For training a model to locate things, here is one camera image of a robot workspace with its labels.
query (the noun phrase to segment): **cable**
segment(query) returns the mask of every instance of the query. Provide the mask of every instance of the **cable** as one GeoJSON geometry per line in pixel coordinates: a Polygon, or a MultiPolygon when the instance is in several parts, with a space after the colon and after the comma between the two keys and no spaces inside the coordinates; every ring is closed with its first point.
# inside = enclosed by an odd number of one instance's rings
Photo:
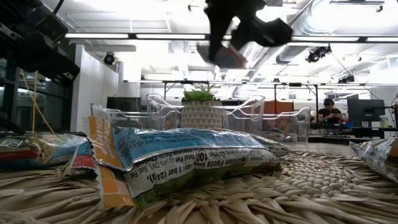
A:
{"type": "MultiPolygon", "coordinates": [[[[33,105],[36,104],[36,89],[37,89],[37,71],[36,71],[36,74],[35,74],[35,89],[34,89],[33,105]]],[[[35,133],[35,117],[36,117],[36,107],[33,106],[32,134],[35,133]]]]}
{"type": "Polygon", "coordinates": [[[52,13],[53,13],[54,15],[56,15],[57,12],[60,10],[62,4],[63,4],[63,0],[60,0],[60,1],[58,2],[57,6],[55,6],[55,9],[52,11],[52,13]]]}
{"type": "MultiPolygon", "coordinates": [[[[348,72],[348,73],[351,75],[351,72],[349,72],[348,69],[337,59],[337,57],[333,54],[333,52],[331,52],[331,54],[334,56],[334,58],[336,59],[336,61],[346,70],[346,72],[348,72]]],[[[370,91],[370,89],[366,88],[366,86],[363,86],[363,88],[364,88],[365,90],[367,90],[370,94],[372,94],[373,97],[375,97],[376,99],[380,100],[380,98],[378,98],[374,93],[372,93],[372,92],[370,91]]],[[[396,122],[394,121],[394,118],[392,117],[392,113],[391,113],[390,108],[388,108],[388,106],[386,105],[386,103],[384,102],[384,100],[383,100],[383,103],[384,103],[384,106],[386,106],[386,109],[388,110],[388,112],[390,113],[391,120],[392,120],[392,123],[393,123],[393,125],[394,125],[394,128],[397,128],[396,122]]]]}
{"type": "Polygon", "coordinates": [[[42,117],[44,123],[47,125],[47,127],[49,127],[49,130],[51,131],[51,133],[52,133],[52,134],[55,134],[54,130],[51,128],[51,126],[48,124],[47,120],[44,118],[44,115],[43,115],[43,113],[41,112],[39,106],[37,106],[36,101],[33,99],[33,96],[32,96],[32,94],[30,93],[30,90],[29,90],[29,85],[27,84],[26,79],[25,79],[25,73],[24,73],[24,71],[23,71],[22,69],[21,69],[21,74],[22,74],[22,78],[24,79],[24,83],[25,83],[25,86],[26,86],[26,90],[28,91],[29,96],[30,96],[30,98],[31,98],[32,101],[33,101],[34,107],[37,108],[37,111],[39,112],[40,116],[42,117]]]}

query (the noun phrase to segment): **security camera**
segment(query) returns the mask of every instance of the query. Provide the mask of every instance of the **security camera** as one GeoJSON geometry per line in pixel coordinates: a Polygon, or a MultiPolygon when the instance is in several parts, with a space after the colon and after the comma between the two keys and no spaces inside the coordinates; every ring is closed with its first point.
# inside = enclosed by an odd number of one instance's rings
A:
{"type": "Polygon", "coordinates": [[[114,52],[108,52],[106,53],[106,56],[104,58],[104,63],[107,65],[115,65],[119,62],[119,59],[114,56],[114,52]]]}

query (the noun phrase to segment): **computer monitor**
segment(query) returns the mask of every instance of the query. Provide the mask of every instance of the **computer monitor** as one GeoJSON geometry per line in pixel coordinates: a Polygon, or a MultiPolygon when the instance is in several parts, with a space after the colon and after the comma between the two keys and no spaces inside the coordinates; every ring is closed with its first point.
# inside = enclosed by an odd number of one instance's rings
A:
{"type": "Polygon", "coordinates": [[[348,118],[354,127],[361,127],[362,122],[380,121],[386,115],[384,100],[347,100],[348,118]]]}
{"type": "Polygon", "coordinates": [[[108,97],[106,107],[123,112],[140,112],[141,98],[139,97],[108,97]]]}

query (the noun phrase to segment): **green plant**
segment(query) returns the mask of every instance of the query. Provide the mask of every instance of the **green plant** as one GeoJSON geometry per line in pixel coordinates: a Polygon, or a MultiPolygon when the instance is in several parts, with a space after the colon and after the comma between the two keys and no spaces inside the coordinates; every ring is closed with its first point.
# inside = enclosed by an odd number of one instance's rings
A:
{"type": "Polygon", "coordinates": [[[210,90],[214,85],[210,86],[208,89],[201,84],[199,90],[184,91],[184,98],[182,101],[216,101],[216,97],[210,90]]]}

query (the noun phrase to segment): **ceiling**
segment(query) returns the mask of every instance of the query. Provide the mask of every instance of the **ceiling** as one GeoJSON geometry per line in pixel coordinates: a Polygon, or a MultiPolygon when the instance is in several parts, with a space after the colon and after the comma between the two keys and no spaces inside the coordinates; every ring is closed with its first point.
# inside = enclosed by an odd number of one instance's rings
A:
{"type": "MultiPolygon", "coordinates": [[[[54,9],[58,0],[42,0],[54,9]]],[[[203,13],[205,0],[68,0],[58,15],[65,21],[70,32],[99,33],[191,33],[209,32],[208,20],[203,13]]],[[[261,19],[280,17],[291,21],[308,3],[308,0],[268,0],[268,6],[257,14],[261,19]]],[[[385,0],[383,10],[376,12],[378,6],[359,5],[335,6],[330,0],[314,0],[293,23],[295,35],[397,35],[398,3],[385,0]]],[[[231,29],[238,24],[231,23],[231,29]]],[[[196,42],[173,43],[166,40],[91,40],[80,42],[93,55],[103,57],[109,49],[114,51],[133,51],[131,54],[142,66],[142,74],[158,79],[171,79],[182,68],[189,70],[188,79],[197,79],[200,72],[215,72],[215,66],[204,62],[196,52],[196,42]]],[[[370,68],[388,58],[398,56],[395,44],[331,44],[333,54],[327,55],[317,63],[308,63],[305,57],[308,50],[316,45],[295,46],[299,49],[288,63],[277,64],[276,56],[281,52],[292,54],[290,49],[267,49],[255,43],[248,44],[241,53],[252,62],[254,75],[249,70],[227,72],[225,80],[248,78],[257,82],[270,82],[274,77],[284,82],[301,80],[303,82],[336,82],[347,74],[347,70],[368,82],[370,68]]]]}

